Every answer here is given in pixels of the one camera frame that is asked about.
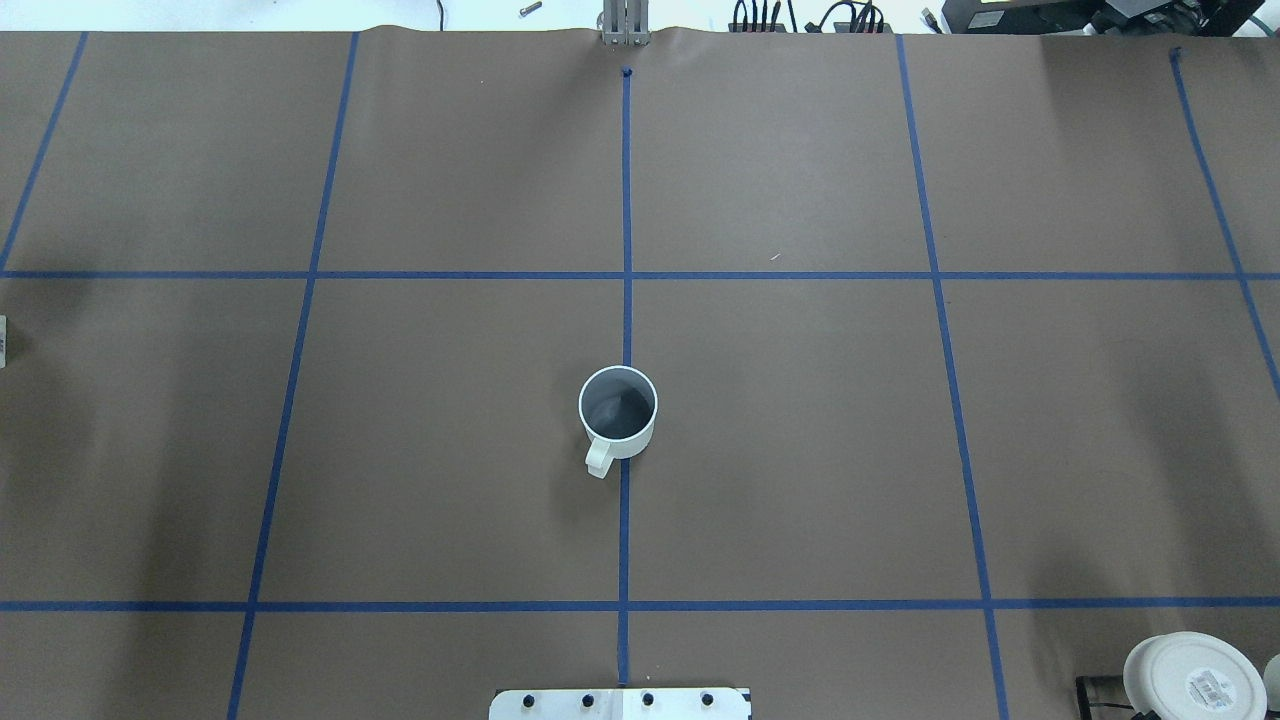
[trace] grid line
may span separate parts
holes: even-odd
[[[1249,282],[1280,281],[1280,273],[1107,273],[1076,270],[940,270],[948,282]],[[918,281],[929,270],[0,270],[12,281]]]
[[[631,365],[631,76],[622,67],[622,364]],[[631,682],[631,459],[618,462],[618,685]]]
[[[942,360],[947,370],[947,389],[951,395],[951,416],[956,429],[956,448],[960,452],[960,474],[964,479],[965,502],[969,507],[969,530],[973,537],[973,555],[978,569],[978,587],[982,600],[988,603],[983,609],[987,625],[987,651],[991,656],[991,678],[996,689],[996,707],[1000,720],[1009,720],[1009,701],[1005,693],[1004,661],[1000,657],[1000,637],[996,633],[996,612],[989,606],[991,579],[987,573],[987,550],[982,538],[982,518],[978,511],[978,493],[973,484],[973,462],[969,457],[969,438],[964,424],[964,406],[960,402],[960,383],[956,378],[955,352],[951,348],[951,327],[947,322],[946,296],[942,290],[942,273],[938,266],[938,250],[933,237],[933,215],[929,211],[928,186],[924,182],[924,163],[920,159],[920,137],[915,126],[915,108],[911,101],[911,77],[906,64],[906,46],[902,36],[895,36],[897,44],[897,68],[902,77],[902,101],[906,110],[906,129],[911,141],[911,161],[915,165],[915,188],[920,201],[920,222],[924,228],[924,245],[929,255],[929,273],[933,282],[933,305],[938,315],[938,336],[942,342]]]
[[[40,168],[45,164],[45,154],[49,152],[49,143],[54,140],[54,131],[58,129],[58,118],[63,114],[63,105],[67,104],[67,95],[70,94],[72,81],[76,79],[76,70],[79,69],[81,58],[84,56],[84,45],[88,44],[88,33],[82,32],[76,42],[76,53],[67,65],[67,77],[63,78],[63,87],[58,91],[58,100],[54,101],[54,110],[49,114],[45,124],[45,135],[40,138],[40,147],[36,150],[36,159],[31,163],[31,172],[27,173],[27,183],[22,186],[22,195],[18,197],[18,206],[13,211],[13,222],[9,223],[9,234],[5,236],[4,249],[0,249],[0,270],[9,264],[9,254],[18,241],[18,228],[22,227],[22,217],[27,213],[27,202],[36,190],[36,179],[40,177]]]
[[[307,323],[311,318],[311,301],[315,296],[316,278],[320,266],[320,252],[324,250],[325,222],[329,215],[329,200],[333,196],[333,177],[338,170],[338,152],[342,149],[342,128],[347,119],[347,100],[351,96],[351,77],[356,68],[356,51],[360,47],[360,33],[351,33],[347,50],[347,70],[342,81],[342,96],[338,99],[338,118],[334,120],[333,143],[329,147],[329,165],[325,172],[324,191],[320,195],[320,210],[316,215],[316,234],[311,243],[312,277],[307,278],[302,293],[302,310],[298,313],[298,332],[293,341],[293,357],[289,361],[289,379],[284,388],[284,404],[280,410],[280,427],[275,439],[275,455],[271,460],[271,477],[266,487],[266,502],[262,506],[262,524],[259,528],[257,551],[253,556],[253,574],[250,579],[248,602],[244,609],[244,624],[241,629],[239,651],[236,655],[236,673],[232,676],[230,700],[227,703],[228,720],[236,720],[239,712],[241,692],[244,688],[244,671],[248,666],[248,650],[253,639],[253,623],[257,615],[257,598],[262,588],[262,570],[266,564],[266,548],[271,537],[271,519],[275,514],[275,498],[280,488],[280,470],[284,465],[284,447],[289,436],[289,423],[293,419],[293,398],[298,388],[298,372],[302,366],[302,350],[307,340]]]
[[[1196,151],[1196,161],[1199,164],[1201,174],[1204,177],[1204,187],[1208,197],[1213,202],[1213,214],[1217,215],[1217,227],[1222,231],[1222,242],[1226,243],[1226,252],[1231,256],[1231,265],[1235,268],[1235,278],[1240,283],[1240,295],[1244,296],[1244,305],[1249,310],[1249,320],[1253,323],[1253,333],[1258,337],[1258,346],[1262,348],[1262,361],[1271,375],[1271,388],[1280,398],[1280,370],[1276,369],[1275,356],[1271,355],[1271,343],[1267,341],[1267,331],[1262,327],[1262,318],[1258,315],[1258,306],[1253,302],[1253,291],[1249,290],[1249,278],[1244,273],[1244,263],[1240,260],[1240,251],[1231,237],[1231,225],[1226,222],[1226,210],[1222,208],[1222,199],[1217,195],[1217,183],[1213,182],[1213,173],[1208,168],[1208,158],[1204,156],[1204,147],[1199,141],[1199,131],[1196,129],[1196,117],[1192,114],[1192,102],[1187,95],[1187,85],[1183,82],[1181,67],[1183,49],[1174,47],[1169,51],[1169,67],[1174,73],[1174,85],[1178,87],[1178,101],[1183,106],[1183,119],[1187,122],[1187,135],[1192,141],[1192,150]]]
[[[979,610],[1123,610],[1152,607],[1280,607],[1280,596],[996,597],[899,600],[532,600],[532,601],[259,601],[259,614],[506,612],[886,612]],[[248,602],[9,600],[0,612],[244,612]]]

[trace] barcode sticker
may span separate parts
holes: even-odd
[[[1212,667],[1198,667],[1187,675],[1187,694],[1210,712],[1226,712],[1235,705],[1235,685]]]

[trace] white bracket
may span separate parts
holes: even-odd
[[[600,40],[605,45],[649,45],[649,0],[604,0]]]
[[[739,688],[614,688],[503,691],[489,720],[750,720],[751,691]]]

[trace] label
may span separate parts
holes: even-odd
[[[969,18],[969,29],[978,29],[983,27],[996,27],[1000,24],[1000,18],[1005,17],[1004,10],[987,10],[986,13],[974,13]]]
[[[1187,694],[1210,712],[1226,712],[1235,705],[1235,684],[1212,667],[1197,667],[1187,675]]]

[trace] mug handle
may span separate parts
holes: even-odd
[[[588,473],[591,473],[596,478],[603,478],[608,474],[609,466],[613,465],[613,457],[609,455],[611,445],[607,439],[591,439],[591,450],[586,451]]]

